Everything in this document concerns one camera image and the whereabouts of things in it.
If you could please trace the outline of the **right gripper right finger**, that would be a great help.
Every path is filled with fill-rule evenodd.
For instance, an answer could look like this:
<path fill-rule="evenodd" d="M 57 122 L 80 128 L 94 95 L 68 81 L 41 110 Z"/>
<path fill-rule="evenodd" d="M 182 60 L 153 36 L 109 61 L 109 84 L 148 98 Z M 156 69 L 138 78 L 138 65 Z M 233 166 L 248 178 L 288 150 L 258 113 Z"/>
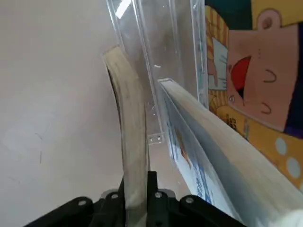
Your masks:
<path fill-rule="evenodd" d="M 157 172 L 147 180 L 148 227 L 241 227 L 243 224 L 195 195 L 180 200 L 158 189 Z"/>

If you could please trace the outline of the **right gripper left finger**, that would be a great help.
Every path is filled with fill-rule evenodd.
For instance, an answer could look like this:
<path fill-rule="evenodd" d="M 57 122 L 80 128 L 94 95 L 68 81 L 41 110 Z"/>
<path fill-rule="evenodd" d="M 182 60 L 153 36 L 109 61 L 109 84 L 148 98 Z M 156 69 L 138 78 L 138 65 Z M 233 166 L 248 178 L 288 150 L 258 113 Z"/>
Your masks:
<path fill-rule="evenodd" d="M 124 181 L 93 202 L 80 196 L 29 223 L 31 227 L 124 227 Z"/>

